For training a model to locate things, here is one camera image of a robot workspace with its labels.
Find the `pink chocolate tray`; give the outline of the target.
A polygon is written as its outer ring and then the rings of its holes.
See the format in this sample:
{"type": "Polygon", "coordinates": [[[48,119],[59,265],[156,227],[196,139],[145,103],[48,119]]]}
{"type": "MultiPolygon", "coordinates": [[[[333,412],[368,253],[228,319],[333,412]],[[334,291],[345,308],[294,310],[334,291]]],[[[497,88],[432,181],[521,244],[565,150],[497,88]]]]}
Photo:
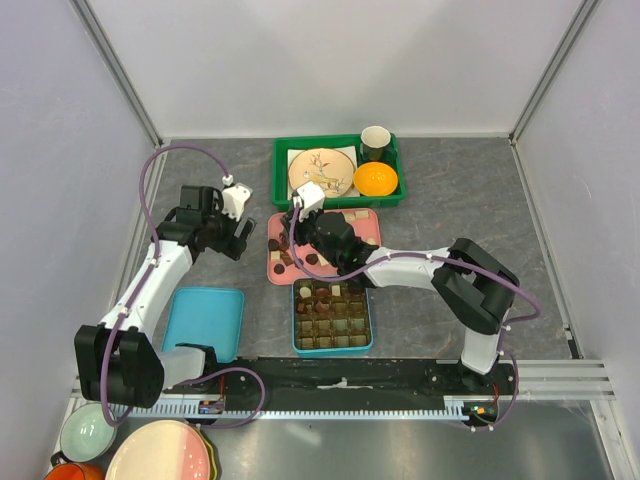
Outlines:
{"type": "MultiPolygon", "coordinates": [[[[353,227],[355,234],[362,240],[375,245],[382,244],[378,216],[373,210],[369,208],[351,208],[338,209],[337,212],[344,215],[345,220],[353,227]]],[[[270,217],[267,224],[267,242],[282,239],[281,234],[284,232],[284,227],[281,219],[283,217],[284,213],[277,213],[270,217]]],[[[296,254],[304,262],[305,267],[314,274],[323,277],[337,275],[337,270],[309,244],[297,246],[296,254]]],[[[284,252],[282,247],[276,251],[274,248],[267,246],[266,273],[268,280],[272,284],[288,286],[294,280],[306,277],[306,274],[294,263],[286,263],[289,256],[290,252],[284,252]]]]}

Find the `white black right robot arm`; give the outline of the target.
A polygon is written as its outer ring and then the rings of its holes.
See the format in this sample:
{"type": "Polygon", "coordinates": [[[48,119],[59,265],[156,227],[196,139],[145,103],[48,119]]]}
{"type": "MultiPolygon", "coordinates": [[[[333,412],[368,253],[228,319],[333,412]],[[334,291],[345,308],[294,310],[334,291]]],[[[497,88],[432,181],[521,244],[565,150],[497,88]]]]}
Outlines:
{"type": "Polygon", "coordinates": [[[494,381],[499,332],[510,310],[518,277],[467,238],[431,251],[401,251],[370,244],[338,212],[314,212],[292,220],[292,239],[310,245],[338,279],[363,288],[411,287],[438,293],[465,327],[458,381],[483,392],[494,381]]]}

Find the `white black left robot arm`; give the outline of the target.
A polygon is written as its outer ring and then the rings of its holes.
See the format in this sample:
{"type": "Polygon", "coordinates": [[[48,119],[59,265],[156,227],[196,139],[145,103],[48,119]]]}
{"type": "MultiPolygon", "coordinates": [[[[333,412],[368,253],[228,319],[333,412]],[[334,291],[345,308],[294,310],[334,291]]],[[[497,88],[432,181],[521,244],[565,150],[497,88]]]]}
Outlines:
{"type": "Polygon", "coordinates": [[[230,354],[195,331],[164,351],[153,334],[179,281],[210,249],[238,260],[255,221],[242,217],[251,189],[236,183],[222,189],[184,186],[180,203],[156,227],[145,259],[114,307],[74,338],[79,385],[89,401],[150,408],[160,394],[186,382],[208,393],[219,382],[218,365],[230,354]]]}

